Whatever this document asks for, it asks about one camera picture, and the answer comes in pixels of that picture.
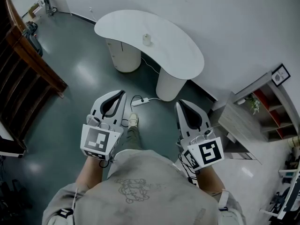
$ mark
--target gray floor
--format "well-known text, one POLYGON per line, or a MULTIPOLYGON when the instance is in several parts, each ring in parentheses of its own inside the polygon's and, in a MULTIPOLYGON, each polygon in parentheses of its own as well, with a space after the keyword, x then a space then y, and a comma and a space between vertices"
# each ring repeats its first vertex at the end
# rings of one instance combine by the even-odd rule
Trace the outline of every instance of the gray floor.
MULTIPOLYGON (((144 63, 135 72, 119 73, 113 67, 105 40, 95 34, 94 25, 77 17, 58 13, 44 18, 37 35, 44 49, 43 59, 69 87, 64 99, 52 98, 36 118, 26 137, 25 156, 8 157, 5 161, 6 179, 18 179, 29 191, 33 209, 27 220, 31 225, 41 224, 43 210, 53 195, 79 174, 86 159, 79 148, 82 124, 94 101, 110 91, 125 90, 127 119, 132 96, 157 97, 158 79, 158 74, 144 63)), ((152 100, 133 108, 140 117, 143 147, 172 161, 178 155, 175 142, 179 132, 174 115, 178 99, 194 102, 206 112, 212 106, 197 86, 188 82, 172 102, 152 100)))

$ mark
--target strap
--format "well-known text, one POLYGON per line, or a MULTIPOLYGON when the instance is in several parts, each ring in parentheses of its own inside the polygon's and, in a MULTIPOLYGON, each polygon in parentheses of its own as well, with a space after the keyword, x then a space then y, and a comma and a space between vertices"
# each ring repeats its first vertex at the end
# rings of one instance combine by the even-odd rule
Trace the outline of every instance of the strap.
POLYGON ((228 198, 229 198, 229 191, 226 191, 225 189, 223 189, 220 200, 219 200, 219 209, 226 207, 228 198))
POLYGON ((69 215, 72 215, 74 212, 73 212, 73 209, 61 209, 58 211, 57 215, 60 216, 60 217, 63 217, 63 218, 67 218, 69 215))

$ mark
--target power strip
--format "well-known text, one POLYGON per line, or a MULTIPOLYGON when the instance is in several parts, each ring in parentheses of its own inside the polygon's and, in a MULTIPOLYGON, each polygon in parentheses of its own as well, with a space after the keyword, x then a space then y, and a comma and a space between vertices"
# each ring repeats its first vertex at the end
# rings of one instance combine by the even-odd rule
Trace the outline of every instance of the power strip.
POLYGON ((148 99, 147 97, 145 97, 145 98, 143 98, 143 102, 142 102, 141 99, 139 99, 139 100, 133 101, 133 102, 131 103, 131 105, 132 105, 133 107, 135 107, 135 106, 142 105, 142 104, 145 104, 145 103, 148 103, 148 102, 149 102, 149 99, 148 99))

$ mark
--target leg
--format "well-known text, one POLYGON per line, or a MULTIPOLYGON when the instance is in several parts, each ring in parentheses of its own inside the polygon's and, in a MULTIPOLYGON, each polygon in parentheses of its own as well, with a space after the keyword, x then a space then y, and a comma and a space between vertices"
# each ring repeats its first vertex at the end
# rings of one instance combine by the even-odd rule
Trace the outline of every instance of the leg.
POLYGON ((141 139, 139 129, 135 126, 132 126, 127 131, 126 142, 124 143, 127 149, 143 150, 141 148, 141 139))
POLYGON ((141 148, 141 139, 137 124, 139 117, 136 113, 132 113, 128 119, 128 131, 126 142, 124 143, 126 149, 143 150, 141 148))
POLYGON ((161 68, 156 85, 156 94, 163 101, 172 101, 176 98, 185 83, 186 80, 172 77, 161 68))
POLYGON ((141 51, 126 43, 106 38, 114 67, 122 73, 131 73, 141 64, 141 51))

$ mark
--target kidney-shaped desk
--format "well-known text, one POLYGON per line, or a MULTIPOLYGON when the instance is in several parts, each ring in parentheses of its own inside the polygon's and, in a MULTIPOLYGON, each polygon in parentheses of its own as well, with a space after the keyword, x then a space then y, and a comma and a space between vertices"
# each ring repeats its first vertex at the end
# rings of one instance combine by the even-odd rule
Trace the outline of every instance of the kidney-shaped desk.
POLYGON ((156 86, 163 101, 173 100, 188 79, 198 76, 204 58, 193 40, 172 22, 137 10, 109 13, 95 25, 95 32, 106 38, 117 70, 129 73, 141 63, 141 51, 157 62, 161 69, 156 86), (143 44, 143 35, 151 44, 143 44))

